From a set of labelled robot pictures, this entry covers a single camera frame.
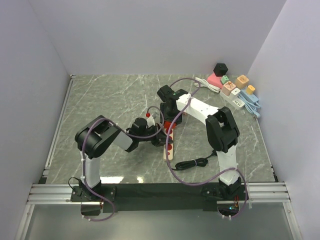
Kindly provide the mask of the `red cube plug adapter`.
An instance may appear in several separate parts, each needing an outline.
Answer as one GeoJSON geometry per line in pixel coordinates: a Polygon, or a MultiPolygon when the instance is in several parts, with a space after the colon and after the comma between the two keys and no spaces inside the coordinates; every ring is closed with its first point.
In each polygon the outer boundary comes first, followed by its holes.
{"type": "Polygon", "coordinates": [[[169,129],[170,126],[171,126],[171,128],[174,129],[174,128],[176,127],[176,125],[177,125],[177,124],[176,124],[175,122],[172,123],[171,121],[165,121],[163,127],[164,127],[165,129],[169,129]]]}

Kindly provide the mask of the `beige red power strip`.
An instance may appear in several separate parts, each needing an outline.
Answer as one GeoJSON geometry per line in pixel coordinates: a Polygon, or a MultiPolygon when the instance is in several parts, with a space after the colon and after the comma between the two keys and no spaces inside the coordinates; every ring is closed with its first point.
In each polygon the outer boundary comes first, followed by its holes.
{"type": "MultiPolygon", "coordinates": [[[[164,128],[163,132],[165,132],[168,135],[168,128],[164,128]]],[[[174,140],[174,129],[171,129],[169,132],[169,136],[172,137],[174,140]]],[[[168,144],[167,147],[167,154],[168,154],[168,160],[172,161],[174,157],[174,144],[168,144]]],[[[163,146],[163,160],[166,162],[167,161],[167,155],[166,155],[166,146],[163,146]]]]}

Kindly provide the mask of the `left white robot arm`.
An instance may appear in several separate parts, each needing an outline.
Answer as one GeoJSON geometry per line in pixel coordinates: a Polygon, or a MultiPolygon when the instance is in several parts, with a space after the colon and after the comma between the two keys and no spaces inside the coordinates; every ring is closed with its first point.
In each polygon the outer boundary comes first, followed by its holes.
{"type": "Polygon", "coordinates": [[[136,118],[131,127],[123,130],[111,120],[100,115],[75,135],[81,154],[81,176],[72,188],[71,202],[114,202],[116,198],[162,198],[168,196],[169,187],[157,183],[102,183],[101,156],[115,144],[127,153],[141,142],[151,142],[155,147],[165,144],[167,134],[162,123],[153,116],[136,118]]]}

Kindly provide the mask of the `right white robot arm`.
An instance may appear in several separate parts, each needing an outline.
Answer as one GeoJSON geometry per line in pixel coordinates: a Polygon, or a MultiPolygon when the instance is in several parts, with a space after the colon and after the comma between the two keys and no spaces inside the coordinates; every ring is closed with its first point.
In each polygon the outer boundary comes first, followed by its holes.
{"type": "Polygon", "coordinates": [[[241,186],[237,171],[236,149],[240,131],[228,107],[214,107],[187,91],[173,91],[168,85],[161,87],[157,95],[162,100],[160,109],[164,116],[164,128],[170,134],[182,121],[182,113],[199,120],[206,127],[208,143],[217,154],[221,175],[218,192],[223,199],[233,199],[241,186]]]}

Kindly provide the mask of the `green plug adapter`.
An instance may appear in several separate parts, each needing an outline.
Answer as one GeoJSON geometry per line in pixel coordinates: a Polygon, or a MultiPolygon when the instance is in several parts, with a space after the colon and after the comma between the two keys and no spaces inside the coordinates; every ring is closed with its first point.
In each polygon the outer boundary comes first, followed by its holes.
{"type": "Polygon", "coordinates": [[[221,84],[224,85],[225,83],[227,83],[229,81],[229,78],[226,75],[223,75],[220,79],[221,84]]]}

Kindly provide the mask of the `white charger plug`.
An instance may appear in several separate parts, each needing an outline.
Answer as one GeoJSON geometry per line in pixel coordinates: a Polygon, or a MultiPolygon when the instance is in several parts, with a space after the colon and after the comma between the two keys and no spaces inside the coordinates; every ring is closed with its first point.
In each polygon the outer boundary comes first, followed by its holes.
{"type": "Polygon", "coordinates": [[[238,95],[240,94],[241,90],[239,88],[235,88],[230,92],[230,97],[231,99],[236,99],[238,97],[238,95]]]}

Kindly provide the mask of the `yellow plug adapter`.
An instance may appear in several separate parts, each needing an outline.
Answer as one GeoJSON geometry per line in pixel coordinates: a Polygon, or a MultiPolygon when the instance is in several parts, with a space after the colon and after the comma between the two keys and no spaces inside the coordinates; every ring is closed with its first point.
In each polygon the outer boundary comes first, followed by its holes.
{"type": "Polygon", "coordinates": [[[248,85],[247,88],[246,88],[246,93],[247,93],[248,95],[253,95],[254,92],[255,92],[255,90],[256,90],[256,89],[255,89],[254,86],[248,85]]]}

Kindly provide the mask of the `pink power strip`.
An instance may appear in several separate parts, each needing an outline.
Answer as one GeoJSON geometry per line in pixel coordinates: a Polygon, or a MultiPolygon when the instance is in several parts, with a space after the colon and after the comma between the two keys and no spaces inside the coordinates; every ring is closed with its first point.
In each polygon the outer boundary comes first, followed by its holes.
{"type": "Polygon", "coordinates": [[[222,82],[221,77],[216,76],[215,73],[212,73],[210,76],[207,77],[206,81],[213,86],[216,86],[218,88],[222,88],[222,82]]]}

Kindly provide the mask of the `beige pink cube adapter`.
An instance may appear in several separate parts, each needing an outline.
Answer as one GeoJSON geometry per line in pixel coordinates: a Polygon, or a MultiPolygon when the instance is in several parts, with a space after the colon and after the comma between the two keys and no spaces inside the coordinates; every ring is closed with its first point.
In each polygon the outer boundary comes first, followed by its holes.
{"type": "Polygon", "coordinates": [[[231,82],[231,81],[228,81],[226,82],[222,89],[221,89],[221,92],[224,93],[226,96],[229,96],[230,93],[236,88],[236,85],[231,82]]]}

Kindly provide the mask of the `black cube adapter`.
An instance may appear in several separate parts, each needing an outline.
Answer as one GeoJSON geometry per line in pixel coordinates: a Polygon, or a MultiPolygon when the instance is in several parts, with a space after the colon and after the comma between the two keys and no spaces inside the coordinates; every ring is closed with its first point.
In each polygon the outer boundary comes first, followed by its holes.
{"type": "Polygon", "coordinates": [[[217,77],[222,77],[228,72],[228,67],[225,63],[217,63],[213,69],[213,72],[217,77]]]}

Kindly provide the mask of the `white usb power strip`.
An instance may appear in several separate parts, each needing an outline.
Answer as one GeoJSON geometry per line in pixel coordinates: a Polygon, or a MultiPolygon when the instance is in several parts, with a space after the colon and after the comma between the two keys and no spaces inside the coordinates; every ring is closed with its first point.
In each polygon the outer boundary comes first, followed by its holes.
{"type": "Polygon", "coordinates": [[[239,96],[235,99],[231,99],[230,96],[226,96],[222,91],[220,91],[219,95],[237,110],[240,110],[245,106],[244,101],[241,100],[239,96]]]}

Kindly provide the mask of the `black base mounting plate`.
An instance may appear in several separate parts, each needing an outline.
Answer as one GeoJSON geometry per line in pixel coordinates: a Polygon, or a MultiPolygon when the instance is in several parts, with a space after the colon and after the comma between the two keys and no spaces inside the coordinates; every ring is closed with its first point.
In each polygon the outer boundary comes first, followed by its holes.
{"type": "Polygon", "coordinates": [[[81,203],[81,212],[88,216],[112,211],[203,210],[216,212],[219,201],[234,203],[248,198],[244,185],[232,193],[217,182],[200,186],[182,183],[111,183],[94,188],[98,196],[84,185],[75,185],[70,201],[81,203]]]}

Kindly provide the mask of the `orange cube adapter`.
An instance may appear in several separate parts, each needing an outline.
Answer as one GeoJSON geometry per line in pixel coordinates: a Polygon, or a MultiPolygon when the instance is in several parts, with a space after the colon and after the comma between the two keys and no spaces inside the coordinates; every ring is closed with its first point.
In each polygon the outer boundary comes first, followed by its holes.
{"type": "Polygon", "coordinates": [[[241,90],[248,85],[249,81],[250,80],[245,75],[240,75],[236,78],[234,84],[238,89],[241,90]]]}

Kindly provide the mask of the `blue power strip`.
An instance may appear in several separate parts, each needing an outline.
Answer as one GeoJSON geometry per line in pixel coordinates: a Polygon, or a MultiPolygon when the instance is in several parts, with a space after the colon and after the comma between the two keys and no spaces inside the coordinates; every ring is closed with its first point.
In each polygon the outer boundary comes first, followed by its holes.
{"type": "Polygon", "coordinates": [[[261,108],[259,99],[255,94],[248,94],[246,90],[246,88],[241,89],[238,98],[244,102],[246,110],[252,114],[255,119],[259,119],[261,117],[259,113],[261,108]]]}

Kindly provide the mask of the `aluminium rail frame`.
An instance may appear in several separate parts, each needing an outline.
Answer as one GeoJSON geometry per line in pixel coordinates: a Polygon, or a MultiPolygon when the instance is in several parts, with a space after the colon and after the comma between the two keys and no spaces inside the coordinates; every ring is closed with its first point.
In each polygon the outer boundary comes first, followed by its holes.
{"type": "Polygon", "coordinates": [[[286,185],[276,182],[261,129],[246,110],[234,110],[241,130],[237,159],[251,200],[235,219],[202,210],[124,211],[89,222],[70,201],[69,177],[81,173],[74,136],[81,124],[104,115],[127,126],[149,106],[158,105],[163,85],[194,91],[189,74],[75,75],[45,165],[43,180],[31,187],[20,224],[25,240],[300,240],[286,185]]]}

